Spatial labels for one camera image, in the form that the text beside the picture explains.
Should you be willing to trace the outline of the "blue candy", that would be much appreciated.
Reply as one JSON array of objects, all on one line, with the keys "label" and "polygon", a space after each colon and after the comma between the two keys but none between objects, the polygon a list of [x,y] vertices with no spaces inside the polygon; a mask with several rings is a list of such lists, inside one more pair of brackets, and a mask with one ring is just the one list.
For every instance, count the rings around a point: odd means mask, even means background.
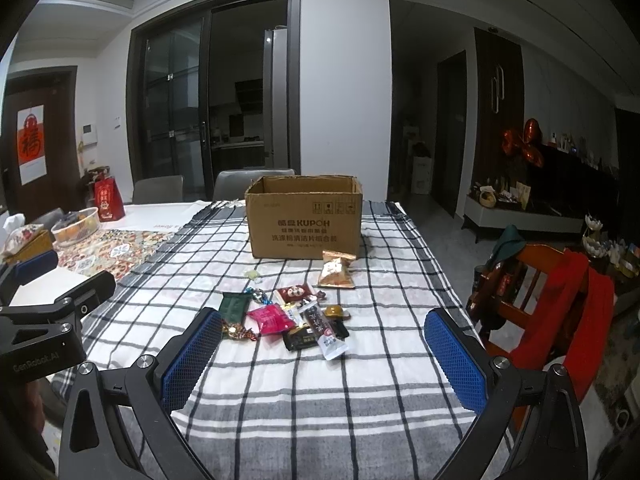
[{"label": "blue candy", "polygon": [[271,304],[269,295],[260,288],[247,287],[244,289],[244,294],[250,295],[252,300],[261,306]]}]

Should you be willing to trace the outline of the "silver black snack bar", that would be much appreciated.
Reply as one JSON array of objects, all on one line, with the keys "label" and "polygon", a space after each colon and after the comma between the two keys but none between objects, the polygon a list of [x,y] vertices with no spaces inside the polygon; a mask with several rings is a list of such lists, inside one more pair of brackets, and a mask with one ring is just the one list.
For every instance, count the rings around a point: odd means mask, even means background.
[{"label": "silver black snack bar", "polygon": [[303,304],[300,309],[300,315],[314,333],[314,338],[316,338],[322,356],[327,361],[332,361],[347,351],[348,345],[344,340],[336,336],[330,321],[315,301]]}]

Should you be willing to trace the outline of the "red gold candy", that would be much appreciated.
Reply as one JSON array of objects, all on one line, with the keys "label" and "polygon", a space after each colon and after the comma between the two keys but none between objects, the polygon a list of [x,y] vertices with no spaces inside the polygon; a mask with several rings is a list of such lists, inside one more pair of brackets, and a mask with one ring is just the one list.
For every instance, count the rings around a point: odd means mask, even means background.
[{"label": "red gold candy", "polygon": [[224,336],[232,340],[256,341],[258,339],[258,336],[250,328],[246,328],[240,323],[223,322],[222,332]]}]

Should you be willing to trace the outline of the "glass bowl with snacks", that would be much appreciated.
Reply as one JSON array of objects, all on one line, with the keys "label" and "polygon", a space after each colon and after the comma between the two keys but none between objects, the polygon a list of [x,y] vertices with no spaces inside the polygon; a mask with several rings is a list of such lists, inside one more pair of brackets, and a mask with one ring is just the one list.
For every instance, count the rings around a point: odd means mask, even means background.
[{"label": "glass bowl with snacks", "polygon": [[72,211],[52,226],[55,243],[58,247],[75,245],[95,233],[101,226],[98,208],[89,207]]}]

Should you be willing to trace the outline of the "tissue box with cover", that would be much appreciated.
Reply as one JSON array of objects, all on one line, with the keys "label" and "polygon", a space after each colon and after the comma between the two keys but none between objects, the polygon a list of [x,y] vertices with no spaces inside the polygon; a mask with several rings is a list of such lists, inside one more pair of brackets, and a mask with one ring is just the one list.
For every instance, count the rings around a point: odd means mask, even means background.
[{"label": "tissue box with cover", "polygon": [[4,220],[1,261],[24,262],[53,248],[50,231],[42,222],[27,223],[24,214]]}]

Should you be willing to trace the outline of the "patterned floral table runner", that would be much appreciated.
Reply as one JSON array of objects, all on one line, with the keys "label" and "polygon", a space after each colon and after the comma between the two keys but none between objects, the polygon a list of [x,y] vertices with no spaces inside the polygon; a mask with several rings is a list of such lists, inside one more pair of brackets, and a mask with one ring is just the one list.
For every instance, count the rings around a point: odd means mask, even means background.
[{"label": "patterned floral table runner", "polygon": [[100,229],[73,246],[58,248],[58,265],[86,278],[107,271],[119,281],[171,237],[155,231]]}]

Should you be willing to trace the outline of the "red gift bag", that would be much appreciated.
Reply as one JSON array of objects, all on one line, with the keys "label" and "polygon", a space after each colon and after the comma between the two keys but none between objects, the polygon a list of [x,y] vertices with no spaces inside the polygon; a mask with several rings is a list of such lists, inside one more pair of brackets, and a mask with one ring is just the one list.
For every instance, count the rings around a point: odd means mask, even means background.
[{"label": "red gift bag", "polygon": [[96,181],[94,184],[94,203],[98,208],[101,222],[117,221],[125,215],[122,196],[113,177]]}]

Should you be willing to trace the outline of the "red jacket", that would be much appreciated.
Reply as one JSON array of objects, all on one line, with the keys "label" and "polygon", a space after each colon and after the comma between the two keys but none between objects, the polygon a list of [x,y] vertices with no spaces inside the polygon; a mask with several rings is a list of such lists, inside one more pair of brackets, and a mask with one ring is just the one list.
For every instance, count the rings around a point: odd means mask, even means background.
[{"label": "red jacket", "polygon": [[565,352],[576,398],[582,400],[597,376],[614,311],[614,284],[594,270],[587,257],[566,250],[548,275],[535,310],[510,360],[524,370],[541,370],[552,359],[555,339],[570,318],[580,292],[586,296],[576,330]]}]

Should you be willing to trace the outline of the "red wooden chair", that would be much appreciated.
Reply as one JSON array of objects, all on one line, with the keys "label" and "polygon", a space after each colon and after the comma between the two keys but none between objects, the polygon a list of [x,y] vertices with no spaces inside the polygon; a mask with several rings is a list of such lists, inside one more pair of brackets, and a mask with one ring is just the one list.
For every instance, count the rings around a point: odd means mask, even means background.
[{"label": "red wooden chair", "polygon": [[[480,326],[480,340],[491,356],[510,359],[511,351],[520,343],[535,310],[548,275],[566,250],[569,249],[527,243],[516,256],[492,269],[483,266],[477,270],[476,286],[466,310],[472,322]],[[553,344],[552,359],[544,368],[554,360],[560,360],[563,365],[585,296],[585,292],[580,292],[575,300],[570,318],[563,324]]]}]

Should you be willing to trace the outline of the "grey dining chair left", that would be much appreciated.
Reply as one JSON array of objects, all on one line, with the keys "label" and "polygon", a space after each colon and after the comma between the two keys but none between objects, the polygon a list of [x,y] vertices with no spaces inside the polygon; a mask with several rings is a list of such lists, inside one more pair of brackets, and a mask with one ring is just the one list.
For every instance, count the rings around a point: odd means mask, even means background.
[{"label": "grey dining chair left", "polygon": [[134,184],[132,202],[135,205],[181,203],[183,176],[163,176],[141,179]]}]

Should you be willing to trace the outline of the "grey dining chair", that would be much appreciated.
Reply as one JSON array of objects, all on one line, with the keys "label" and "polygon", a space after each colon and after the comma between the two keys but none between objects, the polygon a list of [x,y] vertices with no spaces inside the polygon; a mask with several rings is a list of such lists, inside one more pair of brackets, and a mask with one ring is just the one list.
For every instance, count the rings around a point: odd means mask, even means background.
[{"label": "grey dining chair", "polygon": [[224,170],[216,177],[213,200],[242,200],[245,191],[262,177],[294,176],[293,169]]},{"label": "grey dining chair", "polygon": [[132,202],[135,205],[181,203],[183,176],[163,176],[141,179],[134,184]]}]

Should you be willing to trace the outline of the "dark green snack packet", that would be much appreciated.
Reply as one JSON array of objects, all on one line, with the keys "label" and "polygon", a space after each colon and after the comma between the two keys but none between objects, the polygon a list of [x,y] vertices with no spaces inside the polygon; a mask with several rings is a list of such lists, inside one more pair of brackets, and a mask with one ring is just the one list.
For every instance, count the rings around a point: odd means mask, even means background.
[{"label": "dark green snack packet", "polygon": [[246,292],[224,292],[218,312],[227,324],[243,324],[252,299]]}]

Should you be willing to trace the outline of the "red fu door poster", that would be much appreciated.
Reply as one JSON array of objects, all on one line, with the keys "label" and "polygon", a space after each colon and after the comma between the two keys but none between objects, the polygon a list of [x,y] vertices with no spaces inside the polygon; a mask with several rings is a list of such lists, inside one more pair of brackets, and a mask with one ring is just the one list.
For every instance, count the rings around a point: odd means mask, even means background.
[{"label": "red fu door poster", "polygon": [[16,151],[21,185],[47,175],[44,105],[17,112]]}]

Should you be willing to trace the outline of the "pale green small candy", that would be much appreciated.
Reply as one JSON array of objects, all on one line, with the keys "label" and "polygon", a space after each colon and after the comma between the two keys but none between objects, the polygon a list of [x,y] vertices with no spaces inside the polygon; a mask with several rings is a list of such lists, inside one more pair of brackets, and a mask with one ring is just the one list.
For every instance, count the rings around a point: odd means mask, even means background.
[{"label": "pale green small candy", "polygon": [[245,273],[245,276],[251,281],[259,281],[262,278],[257,270],[249,270]]}]

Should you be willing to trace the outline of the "grey dining chair right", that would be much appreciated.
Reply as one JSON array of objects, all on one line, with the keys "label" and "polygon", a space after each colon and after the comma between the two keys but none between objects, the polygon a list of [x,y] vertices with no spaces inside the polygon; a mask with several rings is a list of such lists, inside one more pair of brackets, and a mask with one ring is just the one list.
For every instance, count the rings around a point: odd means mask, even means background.
[{"label": "grey dining chair right", "polygon": [[224,170],[216,177],[213,200],[242,200],[245,191],[262,177],[294,176],[293,169]]}]

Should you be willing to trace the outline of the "pink snack packet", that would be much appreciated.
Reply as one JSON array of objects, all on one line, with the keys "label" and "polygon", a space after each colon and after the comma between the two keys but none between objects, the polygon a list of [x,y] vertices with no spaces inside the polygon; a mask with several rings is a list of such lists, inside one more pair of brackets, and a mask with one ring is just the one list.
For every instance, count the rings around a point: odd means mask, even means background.
[{"label": "pink snack packet", "polygon": [[277,304],[265,304],[263,307],[247,312],[262,335],[277,335],[296,327],[288,315]]}]

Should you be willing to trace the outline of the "green cloth on chair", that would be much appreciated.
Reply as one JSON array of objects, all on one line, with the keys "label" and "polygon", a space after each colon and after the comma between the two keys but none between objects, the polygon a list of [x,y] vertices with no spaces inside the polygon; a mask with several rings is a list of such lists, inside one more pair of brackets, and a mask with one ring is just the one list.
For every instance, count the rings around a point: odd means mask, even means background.
[{"label": "green cloth on chair", "polygon": [[527,242],[518,232],[518,228],[514,224],[509,224],[501,233],[494,248],[492,248],[486,266],[492,269],[496,264],[516,256],[526,244]]}]

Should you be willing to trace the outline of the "red white candy packet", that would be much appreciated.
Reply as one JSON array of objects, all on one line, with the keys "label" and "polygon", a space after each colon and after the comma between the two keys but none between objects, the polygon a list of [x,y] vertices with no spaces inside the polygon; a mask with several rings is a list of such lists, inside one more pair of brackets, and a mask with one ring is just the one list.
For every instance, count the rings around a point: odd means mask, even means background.
[{"label": "red white candy packet", "polygon": [[307,283],[277,288],[276,296],[280,304],[299,304],[306,300],[314,301],[326,298],[324,292],[315,290]]}]

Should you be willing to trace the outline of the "brown cardboard box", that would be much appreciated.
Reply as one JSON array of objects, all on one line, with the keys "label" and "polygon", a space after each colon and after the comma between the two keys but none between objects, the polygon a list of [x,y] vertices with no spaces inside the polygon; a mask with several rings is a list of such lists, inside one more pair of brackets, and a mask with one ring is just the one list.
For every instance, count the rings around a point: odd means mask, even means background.
[{"label": "brown cardboard box", "polygon": [[362,189],[354,177],[262,177],[244,198],[250,248],[258,259],[359,252]]}]

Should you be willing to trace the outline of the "black gold snack bar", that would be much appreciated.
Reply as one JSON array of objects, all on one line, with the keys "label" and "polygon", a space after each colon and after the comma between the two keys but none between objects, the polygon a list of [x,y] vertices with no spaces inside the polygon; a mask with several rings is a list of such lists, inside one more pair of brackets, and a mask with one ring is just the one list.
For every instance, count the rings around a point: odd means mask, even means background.
[{"label": "black gold snack bar", "polygon": [[[332,318],[330,324],[338,339],[345,340],[349,337],[349,331],[345,327],[342,320]],[[317,345],[314,332],[309,326],[290,330],[282,335],[283,343],[288,351],[304,350],[315,347]]]}]

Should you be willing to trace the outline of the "black white plaid tablecloth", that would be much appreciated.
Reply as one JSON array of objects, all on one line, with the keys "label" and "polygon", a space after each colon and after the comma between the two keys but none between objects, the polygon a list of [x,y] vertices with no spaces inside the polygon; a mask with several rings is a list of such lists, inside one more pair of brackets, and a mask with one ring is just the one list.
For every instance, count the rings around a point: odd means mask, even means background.
[{"label": "black white plaid tablecloth", "polygon": [[[245,273],[257,270],[251,281]],[[131,365],[180,334],[224,292],[314,285],[317,260],[257,259],[245,210],[202,209],[87,316],[99,368]],[[217,479],[431,479],[474,422],[427,347],[428,312],[472,325],[431,249],[394,203],[365,202],[355,287],[328,290],[350,313],[348,349],[288,351],[278,337],[224,340],[172,417]]]}]

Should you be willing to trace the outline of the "white low tv cabinet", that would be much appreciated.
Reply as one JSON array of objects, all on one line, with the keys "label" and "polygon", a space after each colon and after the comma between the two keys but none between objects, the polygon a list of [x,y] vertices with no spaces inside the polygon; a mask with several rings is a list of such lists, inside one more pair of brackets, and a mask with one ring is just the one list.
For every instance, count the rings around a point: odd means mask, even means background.
[{"label": "white low tv cabinet", "polygon": [[515,226],[521,232],[575,234],[580,232],[582,220],[554,216],[553,214],[531,214],[499,208],[486,208],[472,197],[465,199],[462,228],[471,229],[476,237],[501,233],[507,226]]}]

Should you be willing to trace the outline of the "amber jelly cup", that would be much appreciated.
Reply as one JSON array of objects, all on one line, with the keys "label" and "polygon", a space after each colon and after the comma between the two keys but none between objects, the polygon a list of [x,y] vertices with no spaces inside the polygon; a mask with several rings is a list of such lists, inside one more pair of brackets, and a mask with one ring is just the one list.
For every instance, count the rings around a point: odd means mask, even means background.
[{"label": "amber jelly cup", "polygon": [[327,306],[323,310],[323,313],[327,318],[333,318],[334,320],[345,321],[350,319],[350,313],[339,304],[331,304],[330,306]]}]

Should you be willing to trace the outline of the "dark glass sliding door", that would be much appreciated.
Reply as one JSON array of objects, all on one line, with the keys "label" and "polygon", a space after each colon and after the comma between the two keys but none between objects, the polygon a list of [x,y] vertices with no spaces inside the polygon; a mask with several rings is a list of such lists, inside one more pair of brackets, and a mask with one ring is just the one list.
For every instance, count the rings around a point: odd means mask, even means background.
[{"label": "dark glass sliding door", "polygon": [[224,170],[299,171],[302,0],[195,0],[131,32],[132,184],[209,198]]}]

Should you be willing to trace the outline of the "orange snack packet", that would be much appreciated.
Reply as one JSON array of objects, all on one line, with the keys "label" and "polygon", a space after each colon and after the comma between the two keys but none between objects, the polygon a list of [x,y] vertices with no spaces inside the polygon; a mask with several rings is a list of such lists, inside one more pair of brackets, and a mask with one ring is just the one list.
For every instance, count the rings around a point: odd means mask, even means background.
[{"label": "orange snack packet", "polygon": [[322,254],[323,264],[318,278],[318,285],[327,288],[353,289],[354,280],[349,273],[350,265],[356,256],[346,252],[325,250]]}]

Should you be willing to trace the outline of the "red foil balloons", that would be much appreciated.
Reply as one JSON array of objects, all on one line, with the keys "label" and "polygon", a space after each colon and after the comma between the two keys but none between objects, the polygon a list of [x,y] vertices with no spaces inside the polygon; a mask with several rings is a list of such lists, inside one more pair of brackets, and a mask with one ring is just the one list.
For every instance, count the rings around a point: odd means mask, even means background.
[{"label": "red foil balloons", "polygon": [[510,129],[502,134],[501,148],[503,153],[508,156],[520,154],[526,162],[541,167],[540,139],[541,128],[538,120],[529,118],[522,130]]}]

